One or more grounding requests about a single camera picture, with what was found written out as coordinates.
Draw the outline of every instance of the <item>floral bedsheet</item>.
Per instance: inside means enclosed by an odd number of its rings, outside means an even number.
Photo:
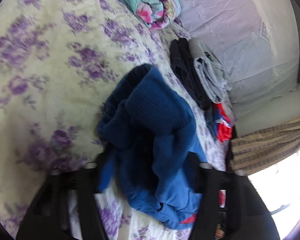
[[[133,67],[157,65],[191,106],[207,159],[223,170],[202,112],[170,68],[178,26],[153,32],[117,0],[3,0],[0,4],[0,222],[13,236],[47,171],[74,170],[103,150],[101,106]],[[96,195],[109,239],[187,239],[133,210],[113,182]],[[80,238],[75,195],[70,203]]]

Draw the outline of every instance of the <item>red cloth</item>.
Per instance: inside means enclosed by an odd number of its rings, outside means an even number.
[[[222,104],[214,104],[214,109],[215,111],[219,110],[220,115],[224,118],[224,120],[229,125],[231,124],[230,119],[228,118],[228,116],[226,116],[226,113],[223,110]],[[232,137],[232,127],[228,127],[224,123],[218,123],[216,137],[220,142],[230,140]]]
[[[220,207],[224,207],[226,203],[226,195],[220,190],[219,191],[219,205]],[[183,220],[180,224],[189,224],[189,223],[194,223],[195,219],[197,217],[197,214],[193,214],[191,217]]]

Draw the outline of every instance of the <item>clothes pile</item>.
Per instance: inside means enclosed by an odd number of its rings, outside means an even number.
[[[111,166],[116,166],[131,207],[171,229],[193,225],[189,218],[197,213],[201,194],[190,187],[195,167],[188,153],[196,153],[200,162],[206,157],[190,106],[156,67],[135,67],[119,82],[105,103],[97,132],[113,146],[114,161],[105,167],[114,172]],[[104,177],[104,187],[111,176]]]
[[[181,12],[178,0],[120,0],[152,30],[163,29]]]
[[[230,140],[232,125],[222,102],[232,86],[222,65],[199,38],[172,41],[170,61],[174,74],[204,111],[211,136],[221,143]]]

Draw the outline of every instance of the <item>blue knit sweater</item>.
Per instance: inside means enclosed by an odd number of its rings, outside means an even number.
[[[168,228],[191,227],[181,222],[197,212],[201,194],[189,186],[195,168],[184,165],[188,151],[206,158],[191,108],[156,67],[141,65],[120,81],[97,131],[116,148],[117,178],[130,206]]]

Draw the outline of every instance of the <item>bed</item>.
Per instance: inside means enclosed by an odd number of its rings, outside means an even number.
[[[295,90],[297,23],[290,0],[179,0],[183,27],[201,37],[233,84],[237,117]]]
[[[207,160],[224,170],[202,111],[170,68],[178,25],[152,32],[117,0],[3,0],[0,4],[0,223],[13,237],[51,169],[74,170],[94,160],[103,102],[142,63],[157,65],[194,112]],[[109,239],[187,239],[133,210],[113,181],[96,201]],[[75,194],[73,235],[81,238]]]

